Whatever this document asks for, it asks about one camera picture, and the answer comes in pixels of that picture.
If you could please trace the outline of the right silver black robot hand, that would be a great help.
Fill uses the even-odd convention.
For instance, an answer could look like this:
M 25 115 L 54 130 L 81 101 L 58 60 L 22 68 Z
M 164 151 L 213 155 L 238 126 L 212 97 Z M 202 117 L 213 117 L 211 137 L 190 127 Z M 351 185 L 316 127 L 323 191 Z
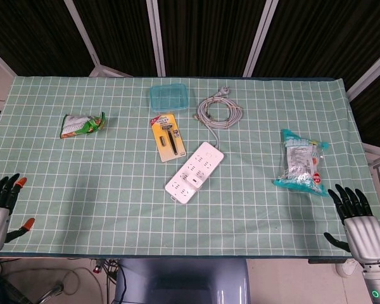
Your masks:
M 335 188 L 327 192 L 344 226 L 346 241 L 338 240 L 328 232 L 324 237 L 333 246 L 349 252 L 358 263 L 380 263 L 380 224 L 367 197 L 359 189 L 339 184 Z

